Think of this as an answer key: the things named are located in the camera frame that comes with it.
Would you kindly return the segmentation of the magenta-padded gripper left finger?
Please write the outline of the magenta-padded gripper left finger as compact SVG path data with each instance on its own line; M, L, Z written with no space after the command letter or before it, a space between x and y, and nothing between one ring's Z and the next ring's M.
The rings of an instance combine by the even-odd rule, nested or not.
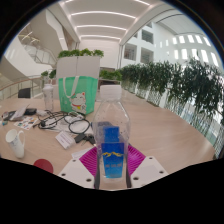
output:
M97 149L93 147L74 153L58 176L81 187L93 189L96 173Z

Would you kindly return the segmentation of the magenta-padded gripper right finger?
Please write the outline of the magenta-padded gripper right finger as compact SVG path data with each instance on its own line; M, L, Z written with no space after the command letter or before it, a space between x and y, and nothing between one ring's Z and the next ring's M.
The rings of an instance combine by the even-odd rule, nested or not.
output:
M145 156L133 146L128 146L128 188L140 188L167 175L167 171L154 156Z

